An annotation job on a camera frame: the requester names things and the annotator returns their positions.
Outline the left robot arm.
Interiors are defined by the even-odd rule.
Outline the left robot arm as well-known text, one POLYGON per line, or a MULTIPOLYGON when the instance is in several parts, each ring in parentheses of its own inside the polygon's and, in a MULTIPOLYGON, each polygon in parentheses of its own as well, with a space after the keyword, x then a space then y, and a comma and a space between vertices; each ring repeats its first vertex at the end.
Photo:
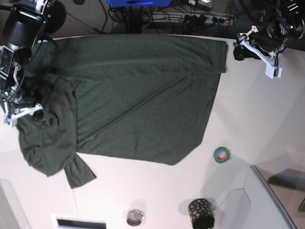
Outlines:
POLYGON ((248 32, 237 34, 234 57, 260 59, 255 48, 275 63, 289 42, 305 39, 305 2, 302 0, 238 0, 236 2, 253 23, 248 32))

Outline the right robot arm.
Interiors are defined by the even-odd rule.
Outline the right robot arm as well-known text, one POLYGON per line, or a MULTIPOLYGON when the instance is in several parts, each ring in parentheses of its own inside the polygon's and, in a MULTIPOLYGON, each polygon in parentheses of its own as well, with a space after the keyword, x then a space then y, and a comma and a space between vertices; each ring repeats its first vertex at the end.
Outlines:
POLYGON ((0 100, 16 108, 34 107, 37 100, 25 83, 35 56, 31 49, 63 26, 66 8, 58 0, 7 0, 0 8, 10 11, 2 33, 7 44, 0 52, 0 100))

